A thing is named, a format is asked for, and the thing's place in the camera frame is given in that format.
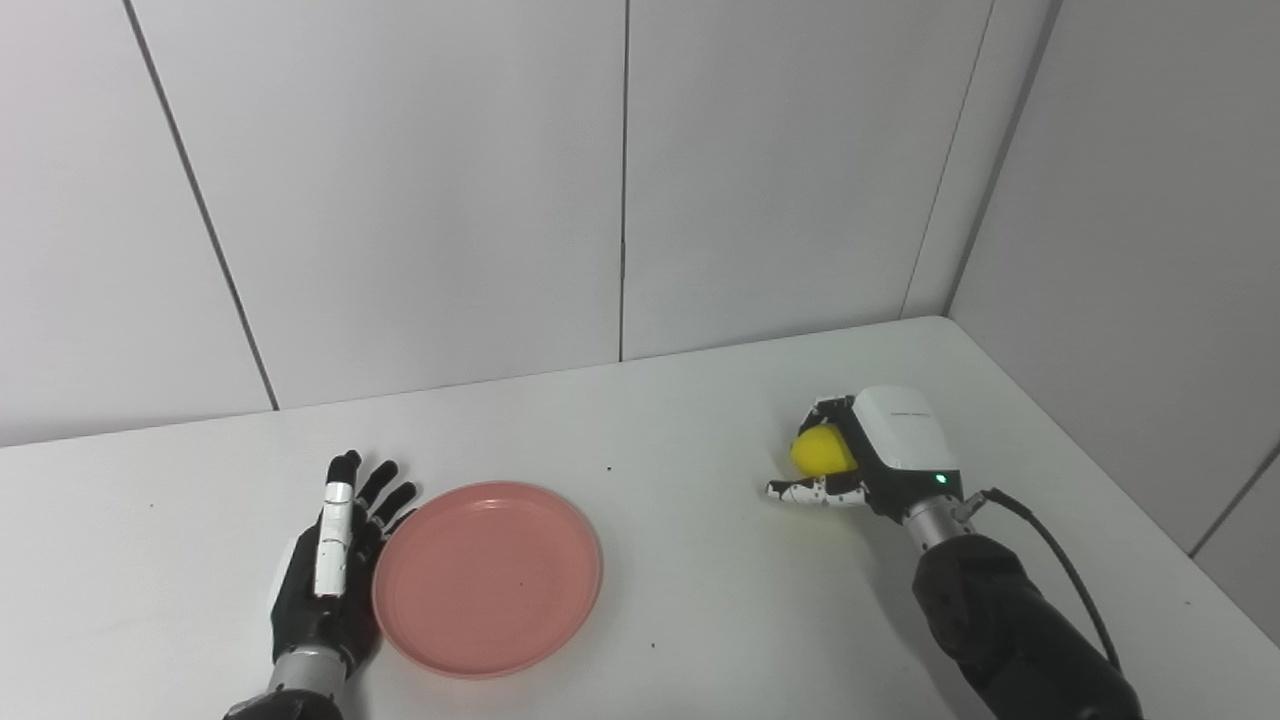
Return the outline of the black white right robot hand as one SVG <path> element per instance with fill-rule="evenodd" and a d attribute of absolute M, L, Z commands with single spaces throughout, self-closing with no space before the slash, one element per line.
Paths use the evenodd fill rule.
<path fill-rule="evenodd" d="M 800 478 L 765 484 L 765 496 L 785 503 L 867 506 L 904 524 L 923 507 L 964 500 L 957 457 L 925 396 L 910 387 L 815 401 L 788 456 Z"/>

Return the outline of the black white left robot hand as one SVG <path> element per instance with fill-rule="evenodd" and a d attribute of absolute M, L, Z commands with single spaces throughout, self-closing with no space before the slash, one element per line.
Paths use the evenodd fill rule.
<path fill-rule="evenodd" d="M 360 479 L 349 450 L 328 468 L 316 521 L 296 541 L 271 607 L 271 657 L 306 648 L 337 653 L 352 675 L 372 655 L 380 630 L 372 578 L 389 538 L 412 511 L 417 486 L 387 460 Z"/>

